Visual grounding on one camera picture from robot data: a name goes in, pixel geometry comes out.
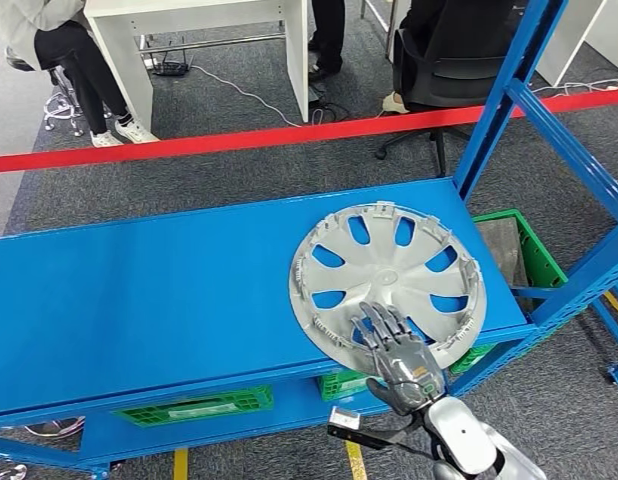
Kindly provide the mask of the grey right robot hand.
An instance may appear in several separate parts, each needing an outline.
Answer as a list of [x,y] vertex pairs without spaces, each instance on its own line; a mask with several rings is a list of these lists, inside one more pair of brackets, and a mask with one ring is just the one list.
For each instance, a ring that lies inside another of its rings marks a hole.
[[361,302],[351,322],[370,352],[375,373],[366,379],[375,397],[400,416],[410,415],[446,394],[443,370],[427,345],[394,306]]

